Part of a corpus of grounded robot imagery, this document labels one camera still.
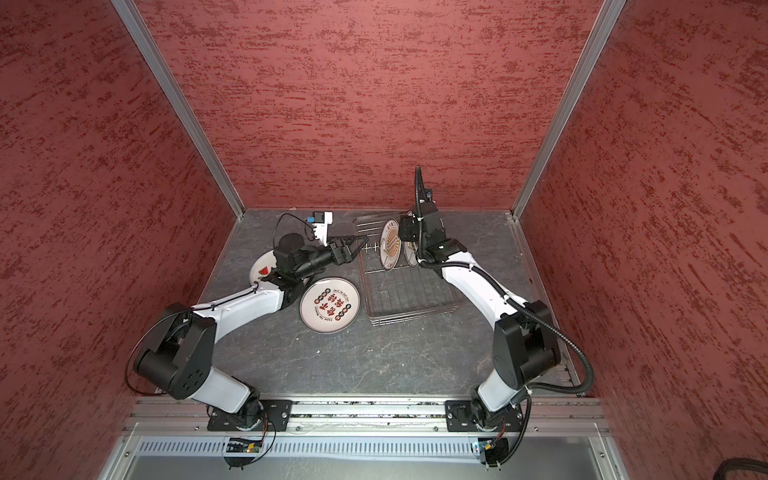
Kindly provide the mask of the white plate blue rim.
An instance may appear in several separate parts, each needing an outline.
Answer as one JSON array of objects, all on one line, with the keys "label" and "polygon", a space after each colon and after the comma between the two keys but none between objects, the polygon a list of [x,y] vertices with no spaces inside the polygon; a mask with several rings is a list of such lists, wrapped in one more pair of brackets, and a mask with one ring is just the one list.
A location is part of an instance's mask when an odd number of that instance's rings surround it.
[{"label": "white plate blue rim", "polygon": [[384,270],[392,270],[398,263],[402,241],[399,237],[399,222],[389,219],[382,227],[379,242],[380,263]]}]

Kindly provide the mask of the white plate red flowers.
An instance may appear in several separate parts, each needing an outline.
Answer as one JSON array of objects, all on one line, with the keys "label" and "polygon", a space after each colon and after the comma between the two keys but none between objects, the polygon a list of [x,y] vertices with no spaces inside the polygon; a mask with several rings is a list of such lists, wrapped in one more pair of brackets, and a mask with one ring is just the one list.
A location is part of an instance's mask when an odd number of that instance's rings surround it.
[{"label": "white plate red flowers", "polygon": [[299,313],[304,325],[320,334],[333,334],[349,327],[357,318],[362,299],[357,287],[341,277],[315,281],[304,292]]}]

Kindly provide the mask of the plain white plate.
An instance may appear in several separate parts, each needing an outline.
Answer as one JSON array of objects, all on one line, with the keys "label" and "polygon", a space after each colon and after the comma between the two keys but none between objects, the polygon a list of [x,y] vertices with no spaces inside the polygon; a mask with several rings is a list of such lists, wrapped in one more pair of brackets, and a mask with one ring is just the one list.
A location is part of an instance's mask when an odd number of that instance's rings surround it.
[{"label": "plain white plate", "polygon": [[252,265],[249,272],[249,283],[256,285],[267,277],[277,267],[277,260],[273,250],[261,255]]}]

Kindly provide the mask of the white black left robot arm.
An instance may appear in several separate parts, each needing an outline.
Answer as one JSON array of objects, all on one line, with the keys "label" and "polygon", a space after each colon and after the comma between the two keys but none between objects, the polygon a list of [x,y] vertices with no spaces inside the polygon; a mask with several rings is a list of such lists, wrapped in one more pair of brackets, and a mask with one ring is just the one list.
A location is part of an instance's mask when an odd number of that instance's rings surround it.
[{"label": "white black left robot arm", "polygon": [[328,267],[353,262],[367,242],[364,235],[346,235],[314,245],[298,233],[284,235],[254,263],[248,288],[209,303],[168,306],[134,347],[133,372],[176,400],[205,404],[232,429],[265,429],[268,415],[258,390],[214,367],[216,344],[287,309],[318,285]]}]

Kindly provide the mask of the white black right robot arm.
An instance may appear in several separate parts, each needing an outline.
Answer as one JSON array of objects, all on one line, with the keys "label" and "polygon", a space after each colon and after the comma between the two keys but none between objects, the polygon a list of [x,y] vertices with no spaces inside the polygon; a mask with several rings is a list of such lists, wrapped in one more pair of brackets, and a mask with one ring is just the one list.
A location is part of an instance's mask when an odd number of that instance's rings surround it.
[{"label": "white black right robot arm", "polygon": [[550,311],[543,302],[528,302],[504,287],[461,242],[448,237],[435,204],[419,204],[399,224],[399,238],[415,245],[418,265],[457,288],[493,329],[493,370],[474,389],[470,411],[479,427],[495,427],[561,361]]}]

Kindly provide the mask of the right base circuit board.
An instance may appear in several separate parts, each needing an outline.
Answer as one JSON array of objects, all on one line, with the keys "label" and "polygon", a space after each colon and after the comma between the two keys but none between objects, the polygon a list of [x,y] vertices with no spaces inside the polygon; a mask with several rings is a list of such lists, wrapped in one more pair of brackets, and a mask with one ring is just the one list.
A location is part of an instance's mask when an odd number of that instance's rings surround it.
[{"label": "right base circuit board", "polygon": [[472,444],[476,459],[487,468],[499,468],[506,462],[510,452],[507,438],[480,438]]}]

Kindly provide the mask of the base circuit board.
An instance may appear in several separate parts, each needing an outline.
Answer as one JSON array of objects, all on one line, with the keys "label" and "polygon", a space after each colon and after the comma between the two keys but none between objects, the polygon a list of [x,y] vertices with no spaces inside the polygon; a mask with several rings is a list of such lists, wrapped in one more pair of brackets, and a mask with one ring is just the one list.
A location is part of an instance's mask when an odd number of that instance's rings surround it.
[{"label": "base circuit board", "polygon": [[227,441],[223,459],[229,469],[243,469],[260,458],[263,444],[263,440],[231,437]]},{"label": "base circuit board", "polygon": [[510,452],[507,438],[480,438],[472,444],[476,459],[487,468],[499,468],[506,462]]}]

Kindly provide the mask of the left base circuit board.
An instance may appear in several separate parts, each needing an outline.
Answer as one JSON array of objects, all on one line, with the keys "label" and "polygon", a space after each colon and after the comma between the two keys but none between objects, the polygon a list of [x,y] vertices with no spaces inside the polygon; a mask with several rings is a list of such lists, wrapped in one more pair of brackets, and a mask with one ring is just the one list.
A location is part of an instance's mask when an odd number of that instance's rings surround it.
[{"label": "left base circuit board", "polygon": [[263,444],[263,440],[231,437],[227,441],[223,459],[229,469],[243,469],[260,458]]}]

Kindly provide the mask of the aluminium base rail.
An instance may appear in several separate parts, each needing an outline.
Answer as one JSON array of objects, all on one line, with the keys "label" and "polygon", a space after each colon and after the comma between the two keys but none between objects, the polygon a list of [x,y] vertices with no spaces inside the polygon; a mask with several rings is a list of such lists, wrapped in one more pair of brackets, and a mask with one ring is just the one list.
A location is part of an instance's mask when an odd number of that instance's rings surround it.
[{"label": "aluminium base rail", "polygon": [[466,400],[442,397],[298,396],[266,399],[265,429],[230,428],[193,401],[140,399],[129,416],[120,458],[223,458],[231,437],[263,440],[260,458],[437,460],[479,463],[480,438],[555,438],[585,441],[599,466],[616,459],[612,431],[597,399],[539,397],[526,415],[518,407],[503,423],[483,430]]}]

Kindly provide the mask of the aluminium corner post right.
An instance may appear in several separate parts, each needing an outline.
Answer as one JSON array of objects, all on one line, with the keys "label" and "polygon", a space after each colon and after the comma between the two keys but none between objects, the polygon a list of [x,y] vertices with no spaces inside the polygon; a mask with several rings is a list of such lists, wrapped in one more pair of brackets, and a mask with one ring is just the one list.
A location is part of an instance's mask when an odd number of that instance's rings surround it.
[{"label": "aluminium corner post right", "polygon": [[625,5],[625,0],[605,0],[602,2],[552,121],[535,156],[531,171],[511,210],[513,222],[521,220]]}]

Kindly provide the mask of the aluminium corner post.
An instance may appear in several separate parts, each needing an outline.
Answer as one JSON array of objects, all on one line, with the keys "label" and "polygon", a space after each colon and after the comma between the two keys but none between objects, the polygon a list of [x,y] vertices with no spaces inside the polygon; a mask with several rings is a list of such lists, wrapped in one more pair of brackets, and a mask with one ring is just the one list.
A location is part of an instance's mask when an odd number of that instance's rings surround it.
[{"label": "aluminium corner post", "polygon": [[129,0],[112,0],[111,4],[116,10],[121,22],[126,27],[128,34],[134,41],[155,80],[165,94],[197,152],[203,159],[220,192],[232,209],[235,218],[240,221],[245,215],[246,206],[229,175],[226,173],[219,156],[207,138],[202,125],[183,94],[171,68],[163,57],[160,48],[152,37],[138,6],[134,1]]},{"label": "aluminium corner post", "polygon": [[521,220],[625,5],[625,0],[605,0],[602,2],[552,121],[535,156],[531,171],[511,210],[513,222]]}]

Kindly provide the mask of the aluminium corner post left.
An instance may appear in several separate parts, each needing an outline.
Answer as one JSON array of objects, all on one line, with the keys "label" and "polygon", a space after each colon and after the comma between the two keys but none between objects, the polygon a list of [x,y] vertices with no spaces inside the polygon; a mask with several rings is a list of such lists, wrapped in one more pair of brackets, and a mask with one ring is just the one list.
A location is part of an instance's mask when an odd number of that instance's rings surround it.
[{"label": "aluminium corner post left", "polygon": [[203,159],[220,192],[232,209],[235,218],[240,221],[245,215],[246,206],[229,175],[226,173],[219,156],[207,138],[202,125],[183,94],[171,68],[163,57],[160,48],[152,37],[138,6],[134,1],[129,0],[112,0],[111,4],[116,10],[121,22],[126,27],[128,34],[134,41],[155,80],[165,94],[197,152]]}]

